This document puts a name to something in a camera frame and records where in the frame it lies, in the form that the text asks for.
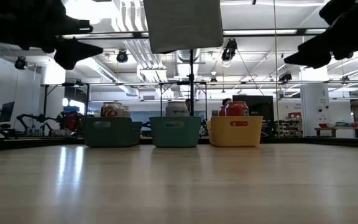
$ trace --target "security camera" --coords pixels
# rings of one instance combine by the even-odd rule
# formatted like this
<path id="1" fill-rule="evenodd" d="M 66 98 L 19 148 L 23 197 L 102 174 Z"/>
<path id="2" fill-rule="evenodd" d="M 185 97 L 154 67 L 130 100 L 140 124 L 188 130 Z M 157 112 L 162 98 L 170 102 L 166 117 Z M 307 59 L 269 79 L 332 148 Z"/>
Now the security camera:
<path id="1" fill-rule="evenodd" d="M 218 82 L 218 80 L 216 79 L 216 77 L 211 77 L 211 80 L 209 82 Z"/>
<path id="2" fill-rule="evenodd" d="M 226 48 L 222 54 L 222 61 L 228 62 L 233 59 L 236 55 L 237 42 L 235 39 L 229 39 L 229 42 L 226 44 Z"/>
<path id="3" fill-rule="evenodd" d="M 128 61 L 127 50 L 120 50 L 117 55 L 117 61 L 119 63 L 125 63 Z"/>
<path id="4" fill-rule="evenodd" d="M 15 68 L 18 70 L 26 70 L 28 66 L 27 61 L 25 60 L 25 56 L 18 56 L 15 61 Z"/>

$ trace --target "computer monitor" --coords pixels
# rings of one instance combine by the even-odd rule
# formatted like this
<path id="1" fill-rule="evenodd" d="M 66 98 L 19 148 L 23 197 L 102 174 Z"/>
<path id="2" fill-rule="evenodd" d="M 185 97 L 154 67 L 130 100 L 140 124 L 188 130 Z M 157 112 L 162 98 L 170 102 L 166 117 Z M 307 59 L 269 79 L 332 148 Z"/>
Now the computer monitor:
<path id="1" fill-rule="evenodd" d="M 234 95 L 233 101 L 247 103 L 249 116 L 263 116 L 266 121 L 274 121 L 272 96 Z"/>
<path id="2" fill-rule="evenodd" d="M 2 105 L 2 109 L 0 112 L 0 123 L 11 121 L 14 106 L 15 102 L 5 103 Z"/>

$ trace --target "red can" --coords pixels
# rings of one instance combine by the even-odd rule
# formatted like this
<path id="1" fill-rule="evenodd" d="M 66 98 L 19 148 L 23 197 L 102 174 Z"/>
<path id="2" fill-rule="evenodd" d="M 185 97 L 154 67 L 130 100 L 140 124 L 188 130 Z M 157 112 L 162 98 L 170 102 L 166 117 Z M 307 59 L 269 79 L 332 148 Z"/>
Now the red can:
<path id="1" fill-rule="evenodd" d="M 231 102 L 226 105 L 226 116 L 248 116 L 248 106 L 243 101 Z"/>
<path id="2" fill-rule="evenodd" d="M 225 106 L 221 106 L 221 108 L 219 109 L 219 116 L 226 116 L 226 107 Z"/>

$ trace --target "white can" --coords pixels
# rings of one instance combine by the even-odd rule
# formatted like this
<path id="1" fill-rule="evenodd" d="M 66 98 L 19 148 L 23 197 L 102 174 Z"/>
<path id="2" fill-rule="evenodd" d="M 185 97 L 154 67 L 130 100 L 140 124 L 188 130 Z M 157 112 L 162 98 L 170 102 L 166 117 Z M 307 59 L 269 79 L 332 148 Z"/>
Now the white can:
<path id="1" fill-rule="evenodd" d="M 171 101 L 165 107 L 165 116 L 189 116 L 185 102 Z"/>
<path id="2" fill-rule="evenodd" d="M 122 103 L 107 102 L 103 103 L 100 111 L 100 117 L 102 118 L 120 118 L 124 117 L 124 107 Z"/>
<path id="3" fill-rule="evenodd" d="M 128 106 L 124 106 L 124 117 L 126 117 L 126 118 L 131 117 L 131 111 L 129 110 Z"/>

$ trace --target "person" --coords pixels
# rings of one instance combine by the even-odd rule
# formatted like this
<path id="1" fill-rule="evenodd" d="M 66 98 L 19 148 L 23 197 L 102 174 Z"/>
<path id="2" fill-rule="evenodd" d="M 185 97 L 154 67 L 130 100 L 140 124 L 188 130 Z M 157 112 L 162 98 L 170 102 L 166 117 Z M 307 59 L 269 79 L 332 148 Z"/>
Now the person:
<path id="1" fill-rule="evenodd" d="M 223 101 L 222 101 L 222 105 L 223 106 L 226 106 L 228 103 L 231 103 L 232 101 L 231 101 L 231 99 L 230 98 L 226 98 L 226 99 L 224 99 Z"/>
<path id="2" fill-rule="evenodd" d="M 190 99 L 187 98 L 185 103 L 186 103 L 186 106 L 187 106 L 187 110 L 190 112 Z"/>

